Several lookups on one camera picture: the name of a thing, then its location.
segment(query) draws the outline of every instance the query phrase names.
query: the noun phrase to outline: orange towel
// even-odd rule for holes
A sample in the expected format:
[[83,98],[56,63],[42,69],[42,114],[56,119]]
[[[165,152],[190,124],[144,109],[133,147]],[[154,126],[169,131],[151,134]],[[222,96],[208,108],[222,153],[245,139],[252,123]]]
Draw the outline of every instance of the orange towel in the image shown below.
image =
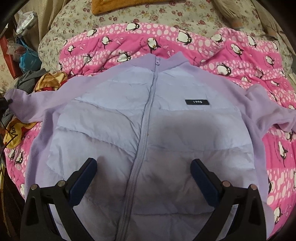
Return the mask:
[[124,7],[167,1],[168,0],[92,0],[91,11],[93,14],[100,14]]

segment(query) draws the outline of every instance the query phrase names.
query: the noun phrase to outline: black device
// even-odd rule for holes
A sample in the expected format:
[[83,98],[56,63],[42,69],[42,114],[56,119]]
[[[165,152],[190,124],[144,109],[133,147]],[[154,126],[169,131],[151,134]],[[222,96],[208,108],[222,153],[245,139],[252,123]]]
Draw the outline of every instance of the black device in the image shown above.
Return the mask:
[[[21,241],[63,241],[53,220],[49,204],[55,204],[71,241],[93,241],[73,211],[84,196],[97,171],[97,162],[87,159],[67,181],[53,187],[40,188],[33,184],[28,193],[21,222]],[[216,241],[232,205],[237,212],[223,241],[265,241],[266,226],[261,198],[256,185],[233,187],[221,182],[199,159],[192,161],[190,171],[207,203],[215,208],[211,217],[193,241]]]

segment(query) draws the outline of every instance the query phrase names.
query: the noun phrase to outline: plastic bag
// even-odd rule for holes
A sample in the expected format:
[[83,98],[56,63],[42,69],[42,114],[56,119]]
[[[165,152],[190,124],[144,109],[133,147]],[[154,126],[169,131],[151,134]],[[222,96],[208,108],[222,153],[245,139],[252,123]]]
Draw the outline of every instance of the plastic bag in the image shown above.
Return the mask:
[[26,48],[26,52],[20,57],[20,69],[23,73],[30,70],[37,71],[40,70],[41,60],[38,57],[38,53],[33,49],[29,48],[21,39],[21,43]]
[[26,48],[20,44],[16,44],[13,41],[9,41],[7,43],[7,54],[11,54],[13,57],[13,61],[15,62],[19,62],[20,61],[20,57],[26,53]]
[[37,12],[30,11],[26,13],[22,13],[22,11],[18,11],[19,21],[17,24],[16,35],[18,37],[25,36],[29,29],[31,29],[38,20]]

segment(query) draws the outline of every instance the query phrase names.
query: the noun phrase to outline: penguin print blanket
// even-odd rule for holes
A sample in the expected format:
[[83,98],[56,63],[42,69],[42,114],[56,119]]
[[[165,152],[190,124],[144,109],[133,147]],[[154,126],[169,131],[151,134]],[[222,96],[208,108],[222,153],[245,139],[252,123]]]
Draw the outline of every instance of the penguin print blanket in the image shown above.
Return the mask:
[[[147,53],[169,58],[179,51],[192,65],[224,76],[242,88],[259,83],[271,100],[286,108],[296,107],[296,94],[283,72],[278,43],[259,41],[228,28],[206,38],[160,24],[104,26],[66,40],[58,70],[69,77],[92,76]],[[270,184],[268,205],[274,210],[273,233],[285,223],[295,204],[295,139],[295,133],[285,133],[277,126],[263,138]]]

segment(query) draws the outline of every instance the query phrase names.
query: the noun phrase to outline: lavender jacket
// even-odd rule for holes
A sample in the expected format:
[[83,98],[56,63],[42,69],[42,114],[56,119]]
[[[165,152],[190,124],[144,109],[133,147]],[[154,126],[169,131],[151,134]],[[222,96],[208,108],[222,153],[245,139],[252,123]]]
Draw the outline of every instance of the lavender jacket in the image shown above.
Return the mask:
[[147,54],[94,77],[74,77],[57,91],[13,89],[5,97],[21,121],[43,121],[27,163],[26,195],[34,183],[55,185],[87,158],[97,160],[97,174],[74,208],[95,240],[193,240],[213,211],[190,175],[196,158],[221,180],[256,184],[267,236],[274,227],[261,139],[276,123],[296,131],[296,111],[269,100],[260,85],[244,90],[190,65],[182,53],[166,60]]

